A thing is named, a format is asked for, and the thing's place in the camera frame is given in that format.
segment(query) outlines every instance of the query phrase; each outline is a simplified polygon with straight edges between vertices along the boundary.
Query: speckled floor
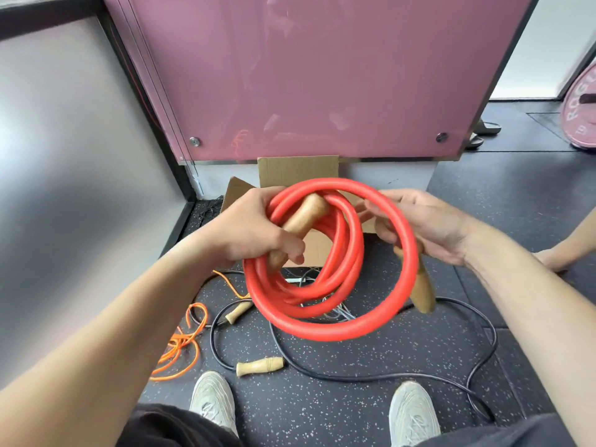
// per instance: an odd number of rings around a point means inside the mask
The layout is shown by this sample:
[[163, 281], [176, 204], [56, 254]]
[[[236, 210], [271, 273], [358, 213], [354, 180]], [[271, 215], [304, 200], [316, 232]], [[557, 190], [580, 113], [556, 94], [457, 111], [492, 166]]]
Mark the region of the speckled floor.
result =
[[[556, 128], [558, 105], [489, 104], [484, 119], [503, 125], [479, 152], [437, 167], [428, 190], [492, 225], [520, 244], [539, 250], [564, 238], [596, 205], [596, 156], [576, 152]], [[202, 206], [193, 212], [186, 233], [196, 229]], [[374, 235], [365, 239], [362, 274], [347, 305], [355, 315], [367, 312], [391, 289], [399, 263], [391, 248]], [[473, 389], [495, 411], [498, 424], [553, 410], [519, 345], [478, 280], [465, 269], [427, 259], [438, 296], [469, 302], [498, 326], [499, 347], [473, 382]], [[565, 276], [596, 302], [596, 257], [577, 263]], [[242, 277], [232, 277], [244, 289]], [[221, 280], [208, 283], [201, 301], [216, 312], [233, 300]], [[464, 309], [440, 305], [431, 315], [407, 312], [380, 330], [355, 340], [314, 343], [282, 335], [303, 365], [325, 373], [371, 374], [419, 371], [463, 383], [475, 360], [488, 348], [484, 323]], [[268, 324], [257, 311], [217, 339], [230, 362], [276, 353]], [[399, 382], [327, 383], [291, 368], [273, 374], [237, 378], [212, 357], [206, 336], [200, 340], [196, 368], [172, 382], [149, 383], [142, 401], [188, 407], [192, 388], [208, 369], [230, 382], [237, 403], [238, 429], [249, 446], [389, 446], [389, 402]], [[481, 421], [465, 396], [445, 384], [423, 382], [433, 399], [443, 431]]]

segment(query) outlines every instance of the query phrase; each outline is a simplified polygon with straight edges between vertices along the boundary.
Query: person's left arm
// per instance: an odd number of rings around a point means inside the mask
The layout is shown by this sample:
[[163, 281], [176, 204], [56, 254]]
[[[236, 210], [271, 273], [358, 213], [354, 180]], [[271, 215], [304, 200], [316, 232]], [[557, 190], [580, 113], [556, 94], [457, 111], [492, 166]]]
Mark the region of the person's left arm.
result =
[[304, 242], [270, 223], [280, 187], [252, 189], [179, 242], [99, 316], [0, 392], [0, 445], [113, 446], [213, 268]]

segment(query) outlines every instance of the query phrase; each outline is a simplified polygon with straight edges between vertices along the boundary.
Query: black pants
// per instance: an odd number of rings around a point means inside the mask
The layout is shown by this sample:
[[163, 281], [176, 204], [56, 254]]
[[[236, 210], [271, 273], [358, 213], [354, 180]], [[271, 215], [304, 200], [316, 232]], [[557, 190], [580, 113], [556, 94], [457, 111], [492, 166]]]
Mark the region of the black pants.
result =
[[[571, 447], [558, 415], [544, 414], [507, 428], [463, 428], [419, 447]], [[239, 447], [236, 436], [198, 414], [165, 405], [138, 405], [116, 447]]]

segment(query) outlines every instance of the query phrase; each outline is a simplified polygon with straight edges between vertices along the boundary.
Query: pink panel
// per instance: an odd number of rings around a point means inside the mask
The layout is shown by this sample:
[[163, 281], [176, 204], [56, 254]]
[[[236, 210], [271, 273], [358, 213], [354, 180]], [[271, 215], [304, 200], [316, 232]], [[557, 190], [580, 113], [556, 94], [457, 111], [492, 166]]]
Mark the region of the pink panel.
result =
[[532, 0], [106, 2], [175, 153], [246, 160], [456, 156]]

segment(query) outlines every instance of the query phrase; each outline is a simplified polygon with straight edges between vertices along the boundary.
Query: cardboard box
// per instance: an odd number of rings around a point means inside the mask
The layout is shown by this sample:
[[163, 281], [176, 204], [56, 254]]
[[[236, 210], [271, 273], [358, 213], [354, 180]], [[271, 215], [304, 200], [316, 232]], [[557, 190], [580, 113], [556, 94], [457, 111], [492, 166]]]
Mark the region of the cardboard box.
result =
[[[270, 157], [259, 158], [259, 184], [260, 187], [289, 187], [304, 180], [322, 177], [339, 176], [339, 156], [318, 156], [318, 157]], [[227, 209], [236, 199], [240, 198], [250, 188], [249, 183], [232, 177], [229, 180], [228, 188], [223, 197], [222, 211]], [[359, 198], [353, 194], [344, 193], [352, 203]], [[362, 225], [362, 230], [368, 233], [374, 232], [374, 220]], [[325, 259], [332, 247], [332, 241], [326, 235], [318, 231], [310, 231], [305, 239], [306, 251], [304, 263], [296, 265], [293, 262], [286, 262], [284, 267], [295, 266], [323, 266]]]

